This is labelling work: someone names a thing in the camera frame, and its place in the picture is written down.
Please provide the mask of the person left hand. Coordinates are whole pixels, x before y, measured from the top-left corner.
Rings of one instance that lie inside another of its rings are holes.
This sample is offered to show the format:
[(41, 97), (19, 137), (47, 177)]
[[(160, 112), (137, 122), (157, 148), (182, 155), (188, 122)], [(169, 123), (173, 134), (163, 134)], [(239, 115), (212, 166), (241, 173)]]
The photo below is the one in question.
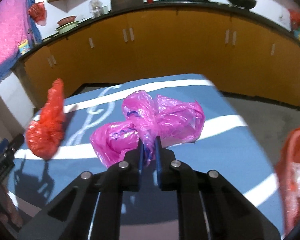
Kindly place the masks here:
[(3, 184), (0, 185), (0, 207), (4, 210), (4, 212), (0, 211), (0, 221), (4, 225), (11, 222), (19, 230), (23, 226), (23, 219), (8, 195), (6, 186)]

